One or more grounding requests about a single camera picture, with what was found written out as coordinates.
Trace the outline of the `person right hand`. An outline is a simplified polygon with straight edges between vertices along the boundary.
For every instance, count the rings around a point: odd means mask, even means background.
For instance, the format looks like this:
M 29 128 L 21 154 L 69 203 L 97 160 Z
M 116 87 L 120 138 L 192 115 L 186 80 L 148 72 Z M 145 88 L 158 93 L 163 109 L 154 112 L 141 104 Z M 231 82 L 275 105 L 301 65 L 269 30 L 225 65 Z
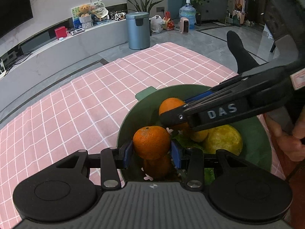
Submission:
M 292 161 L 299 162 L 304 160 L 304 144 L 301 142 L 304 139 L 304 111 L 298 118 L 291 135 L 285 133 L 281 126 L 269 116 L 266 116 L 266 123 L 269 130 L 275 136 L 279 148 Z

